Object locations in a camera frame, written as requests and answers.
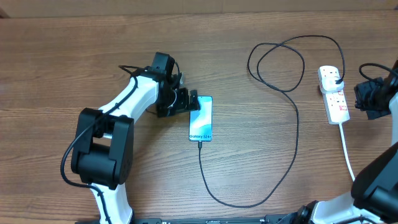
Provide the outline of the blue Galaxy smartphone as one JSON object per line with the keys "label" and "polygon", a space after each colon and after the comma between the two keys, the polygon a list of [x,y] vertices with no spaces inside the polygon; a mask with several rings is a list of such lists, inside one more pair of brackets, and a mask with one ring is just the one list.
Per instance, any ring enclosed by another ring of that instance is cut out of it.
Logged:
{"label": "blue Galaxy smartphone", "polygon": [[213,138],[213,97],[198,96],[200,109],[190,112],[190,141],[210,142]]}

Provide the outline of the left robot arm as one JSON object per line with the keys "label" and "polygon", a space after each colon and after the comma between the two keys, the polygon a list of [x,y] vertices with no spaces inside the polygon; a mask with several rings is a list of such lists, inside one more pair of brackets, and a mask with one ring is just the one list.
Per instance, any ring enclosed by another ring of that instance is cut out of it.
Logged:
{"label": "left robot arm", "polygon": [[133,223],[126,180],[132,167],[134,125],[154,105],[159,118],[200,109],[196,90],[182,86],[182,73],[169,54],[157,52],[146,67],[122,65],[129,84],[114,100],[85,108],[78,117],[75,139],[65,152],[71,170],[80,176],[77,187],[88,188],[100,212],[97,223]]}

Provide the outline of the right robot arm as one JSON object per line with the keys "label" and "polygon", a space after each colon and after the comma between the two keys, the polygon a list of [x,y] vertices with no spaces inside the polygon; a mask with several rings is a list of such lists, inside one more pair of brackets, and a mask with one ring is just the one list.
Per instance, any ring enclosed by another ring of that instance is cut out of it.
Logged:
{"label": "right robot arm", "polygon": [[381,67],[386,78],[367,78],[355,86],[355,107],[369,119],[392,116],[389,149],[355,178],[350,192],[328,201],[313,201],[280,223],[395,223],[397,222],[397,66]]}

